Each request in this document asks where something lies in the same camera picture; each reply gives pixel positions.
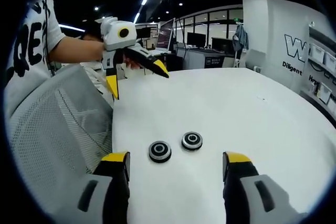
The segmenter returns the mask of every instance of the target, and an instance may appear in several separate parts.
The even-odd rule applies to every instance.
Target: white wall
[[[311,22],[315,23],[317,30],[336,40],[326,17],[307,6],[285,0],[243,0],[243,11],[250,47],[247,64],[249,61],[259,64],[262,67],[261,74],[299,92],[302,72],[291,72],[282,66],[283,62],[298,72],[303,71],[308,55]]]

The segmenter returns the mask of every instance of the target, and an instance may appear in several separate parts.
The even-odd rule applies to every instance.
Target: ceiling light
[[[142,0],[141,5],[145,5],[147,3],[147,0]]]
[[[83,29],[79,29],[79,28],[72,27],[72,26],[67,26],[67,25],[61,25],[61,24],[59,24],[59,27],[67,28],[67,29],[71,29],[71,30],[76,30],[76,31],[85,31]]]
[[[140,16],[140,13],[137,13],[134,18],[133,24],[135,24],[138,21],[139,16]]]

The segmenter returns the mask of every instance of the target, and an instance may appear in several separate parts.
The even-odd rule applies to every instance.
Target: window
[[[185,25],[193,25],[194,24],[194,17],[190,17],[190,18],[185,18]]]
[[[227,25],[210,24],[209,27],[209,44],[212,45],[212,38],[226,39]]]
[[[243,9],[229,10],[230,19],[243,19]]]
[[[196,23],[203,23],[208,21],[208,14],[200,14],[195,17],[195,22]]]
[[[220,10],[219,12],[210,13],[210,21],[227,19],[227,11]]]
[[[205,34],[205,45],[206,46],[206,32],[208,29],[208,25],[207,24],[198,24],[195,26],[195,33],[197,34]]]
[[[176,21],[177,23],[177,30],[176,30],[176,41],[183,43],[183,33],[182,33],[182,29],[183,29],[183,19],[181,20],[181,24],[180,21]]]
[[[208,29],[207,21],[208,21],[207,13],[197,15],[195,17],[195,33],[205,34],[206,36],[207,29]]]
[[[232,37],[236,33],[236,30],[237,30],[237,25],[229,25],[229,35],[228,35],[229,39],[232,39]]]

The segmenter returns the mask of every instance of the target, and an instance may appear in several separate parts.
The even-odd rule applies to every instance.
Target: black lettering
[[[41,14],[42,8],[39,3],[36,3],[35,5],[32,6],[32,9],[36,11],[38,14]]]
[[[48,5],[46,4],[46,2],[44,0],[42,0],[42,6],[43,6],[43,10],[45,10],[47,8],[48,17],[50,17],[50,10],[49,10]]]
[[[29,70],[29,64],[26,60],[28,33],[29,33],[28,26],[24,24],[22,28],[19,30],[14,44],[14,54],[13,54],[14,71],[20,77],[23,77],[25,75],[25,71]]]
[[[35,22],[32,23],[31,26],[32,27],[30,28],[29,44],[28,44],[28,59],[29,63],[33,66],[42,60],[41,54],[39,53],[34,54],[34,48],[38,47],[41,44],[41,40],[39,38],[34,38],[35,32],[41,30],[42,24],[40,22]]]

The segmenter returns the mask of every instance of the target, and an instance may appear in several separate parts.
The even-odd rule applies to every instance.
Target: person
[[[31,0],[27,6],[6,68],[6,117],[10,117],[34,89],[51,77],[49,62],[100,61],[104,51],[101,41],[65,36],[57,22],[53,0]],[[126,62],[127,66],[137,65],[129,59]]]

